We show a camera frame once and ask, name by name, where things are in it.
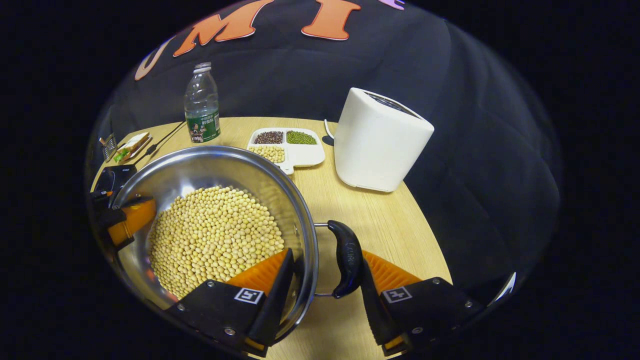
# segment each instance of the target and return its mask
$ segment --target bread slice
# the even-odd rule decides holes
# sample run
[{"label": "bread slice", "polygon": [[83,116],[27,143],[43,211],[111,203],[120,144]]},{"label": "bread slice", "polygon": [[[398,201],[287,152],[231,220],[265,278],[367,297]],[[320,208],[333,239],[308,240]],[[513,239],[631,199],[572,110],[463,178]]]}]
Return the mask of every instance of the bread slice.
[{"label": "bread slice", "polygon": [[118,149],[118,154],[114,156],[113,159],[118,163],[127,161],[131,157],[131,154],[138,150],[138,147],[144,144],[148,138],[149,133],[140,133],[133,136],[127,143]]}]

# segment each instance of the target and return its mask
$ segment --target pot handle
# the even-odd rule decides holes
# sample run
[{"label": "pot handle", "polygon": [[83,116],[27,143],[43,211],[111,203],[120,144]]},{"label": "pot handle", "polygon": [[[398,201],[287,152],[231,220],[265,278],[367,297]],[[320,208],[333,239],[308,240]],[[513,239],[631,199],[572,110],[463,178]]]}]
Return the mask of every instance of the pot handle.
[{"label": "pot handle", "polygon": [[339,299],[353,293],[362,282],[362,248],[358,237],[347,225],[329,220],[326,223],[315,223],[316,227],[327,227],[338,241],[335,250],[338,268],[340,269],[340,283],[332,293],[316,293],[316,296],[333,296]]}]

